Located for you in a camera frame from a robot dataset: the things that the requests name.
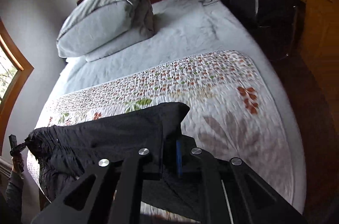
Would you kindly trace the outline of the left hand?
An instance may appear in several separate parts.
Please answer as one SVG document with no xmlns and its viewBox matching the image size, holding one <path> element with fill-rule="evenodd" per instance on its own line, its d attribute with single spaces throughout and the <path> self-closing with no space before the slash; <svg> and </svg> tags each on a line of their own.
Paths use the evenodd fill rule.
<svg viewBox="0 0 339 224">
<path fill-rule="evenodd" d="M 19 153 L 17 156 L 13 156 L 12 158 L 12 171 L 16 174 L 22 174 L 24 171 L 24 161 L 22 159 L 22 155 Z"/>
</svg>

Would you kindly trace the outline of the left dark sleeve forearm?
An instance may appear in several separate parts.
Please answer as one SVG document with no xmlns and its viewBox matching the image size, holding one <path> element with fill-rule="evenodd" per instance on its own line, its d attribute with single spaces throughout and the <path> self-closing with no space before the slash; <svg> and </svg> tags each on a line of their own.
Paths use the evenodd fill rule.
<svg viewBox="0 0 339 224">
<path fill-rule="evenodd" d="M 9 210 L 16 216 L 21 217 L 22 214 L 22 191 L 24 181 L 19 174 L 12 171 L 8 179 L 6 188 L 6 203 Z"/>
</svg>

